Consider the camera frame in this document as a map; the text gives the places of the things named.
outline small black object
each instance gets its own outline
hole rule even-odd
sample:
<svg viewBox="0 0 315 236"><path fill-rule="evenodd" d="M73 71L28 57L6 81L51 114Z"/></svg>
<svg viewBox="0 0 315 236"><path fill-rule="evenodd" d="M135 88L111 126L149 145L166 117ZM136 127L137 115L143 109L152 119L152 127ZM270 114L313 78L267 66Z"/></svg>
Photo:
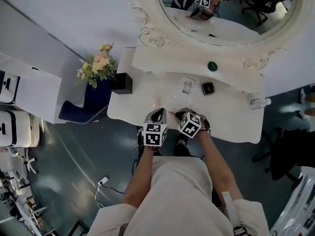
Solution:
<svg viewBox="0 0 315 236"><path fill-rule="evenodd" d="M208 69L209 69L211 72L215 72L215 71L217 71L217 69L218 69L218 65L217 65L215 62L210 61L210 62L208 63Z"/></svg>
<svg viewBox="0 0 315 236"><path fill-rule="evenodd" d="M212 82L206 82L202 84L201 87L204 95L213 94L216 92L215 86L213 85Z"/></svg>
<svg viewBox="0 0 315 236"><path fill-rule="evenodd" d="M132 78L127 73L116 73L110 82L110 90L116 94L132 94Z"/></svg>

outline white carved frame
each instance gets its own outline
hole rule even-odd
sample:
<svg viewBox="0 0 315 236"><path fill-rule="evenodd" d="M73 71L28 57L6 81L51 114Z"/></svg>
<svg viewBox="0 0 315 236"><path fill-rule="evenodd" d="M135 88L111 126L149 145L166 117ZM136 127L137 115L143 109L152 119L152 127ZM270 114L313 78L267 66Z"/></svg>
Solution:
<svg viewBox="0 0 315 236"><path fill-rule="evenodd" d="M140 18L145 25L140 33L143 45L162 47L172 44L189 48L205 55L222 56L222 58L241 59L244 67L259 70L265 67L269 57L285 50L285 46L307 22L314 0L293 0L292 9L284 20L272 30L260 35L257 39L246 41L227 41L200 35L194 32L188 36L175 19L168 18L160 5L160 0L138 0Z"/></svg>

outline mirror frame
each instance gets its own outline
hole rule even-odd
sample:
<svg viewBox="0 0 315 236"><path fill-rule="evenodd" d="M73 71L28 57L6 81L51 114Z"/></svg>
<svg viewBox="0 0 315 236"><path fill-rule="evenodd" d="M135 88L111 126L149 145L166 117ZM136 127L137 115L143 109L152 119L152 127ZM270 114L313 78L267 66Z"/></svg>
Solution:
<svg viewBox="0 0 315 236"><path fill-rule="evenodd" d="M145 27L150 28L162 34L162 36L172 40L178 46L189 48L196 52L202 52L206 55L217 54L220 56L242 57L243 59L253 56L270 57L284 49L285 44L300 32L307 22L314 0L293 0L294 9L286 15L283 20L272 30L262 34L258 39L250 41L227 41L220 39L211 39L208 43L200 42L178 29L181 26L175 19L169 19L165 14L161 0L138 0L140 5L135 8L141 8L146 16Z"/></svg>

